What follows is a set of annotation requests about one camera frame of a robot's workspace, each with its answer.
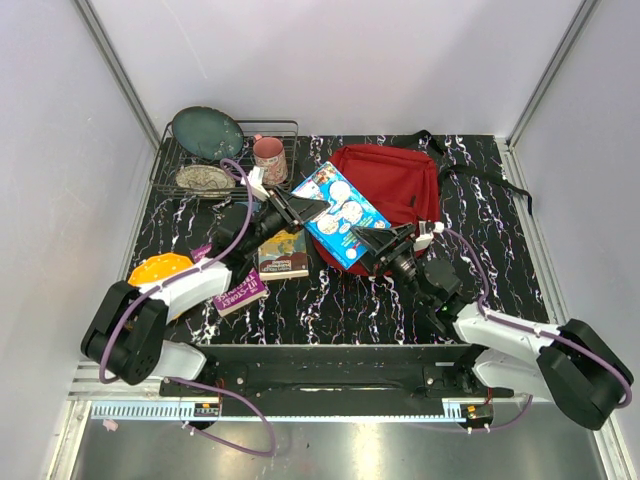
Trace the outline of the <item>blue comic book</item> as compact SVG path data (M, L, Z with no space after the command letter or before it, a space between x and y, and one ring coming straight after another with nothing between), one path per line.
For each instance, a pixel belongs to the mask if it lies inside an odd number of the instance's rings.
M308 222L306 227L344 269L351 268L366 252L366 248L351 232L353 226L383 229L391 226L329 161L298 185L293 194L329 203L329 207Z

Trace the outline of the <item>yellow paperback book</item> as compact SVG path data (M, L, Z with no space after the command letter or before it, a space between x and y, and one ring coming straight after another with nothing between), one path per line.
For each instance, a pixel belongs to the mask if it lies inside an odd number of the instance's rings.
M258 273L265 281L306 277L309 274L306 235L278 232L258 249Z

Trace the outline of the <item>red student backpack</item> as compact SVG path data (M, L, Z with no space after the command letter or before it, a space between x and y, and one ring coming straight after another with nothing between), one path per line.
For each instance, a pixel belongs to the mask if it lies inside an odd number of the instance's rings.
M440 219L440 193L451 174L478 177L527 198L532 210L531 194L500 176L474 167L453 164L438 169L432 157L410 147L429 136L421 130L389 146L352 144L339 148L328 165L340 172L393 227L420 220Z

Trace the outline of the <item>purple treehouse book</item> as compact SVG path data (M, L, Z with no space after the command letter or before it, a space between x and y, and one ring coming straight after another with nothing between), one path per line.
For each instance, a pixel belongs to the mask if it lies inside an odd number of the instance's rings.
M205 301L201 314L203 317L209 317L210 314L217 312L219 316L225 317L268 295L268 289L260 280L258 273L252 269L237 287Z

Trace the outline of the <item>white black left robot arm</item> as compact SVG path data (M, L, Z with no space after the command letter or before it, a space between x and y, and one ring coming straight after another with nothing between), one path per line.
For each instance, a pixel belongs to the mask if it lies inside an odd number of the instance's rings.
M253 202L227 206L212 238L212 249L195 265L134 287L118 281L108 289L81 342L81 353L99 365L99 379L137 385L158 366L164 330L174 317L226 293L245 280L261 245L282 230L295 233L330 208L276 187L258 211Z

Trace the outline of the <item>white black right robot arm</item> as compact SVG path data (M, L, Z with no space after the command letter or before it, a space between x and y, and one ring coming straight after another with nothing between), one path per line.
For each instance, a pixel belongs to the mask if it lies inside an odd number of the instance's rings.
M588 324L542 324L491 310L483 297L462 296L450 263L417 257L435 236L458 232L428 221L351 231L367 250L369 272L392 273L426 307L435 333L477 349L453 374L463 395L502 388L539 397L589 430L631 403L632 373Z

